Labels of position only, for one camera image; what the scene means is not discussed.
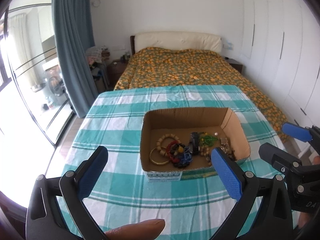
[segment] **white wardrobe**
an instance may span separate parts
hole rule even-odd
[[[320,126],[320,27],[303,0],[244,0],[239,60],[290,122]]]

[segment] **label on box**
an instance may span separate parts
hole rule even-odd
[[[177,181],[181,179],[182,171],[145,171],[148,181]]]

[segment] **fingernail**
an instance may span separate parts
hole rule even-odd
[[[139,224],[156,225],[162,221],[164,221],[164,219],[149,219],[149,220],[142,221]]]

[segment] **hand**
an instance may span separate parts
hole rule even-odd
[[[320,156],[313,159],[313,164],[320,164]],[[298,226],[302,228],[306,223],[311,220],[311,216],[308,213],[301,213],[298,219]]]
[[[150,219],[111,229],[105,234],[110,240],[154,240],[162,232],[164,226],[163,219]]]

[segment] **headboard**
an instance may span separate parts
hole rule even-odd
[[[146,32],[130,37],[132,55],[147,47],[163,49],[208,49],[221,53],[221,37],[208,33],[195,32]]]

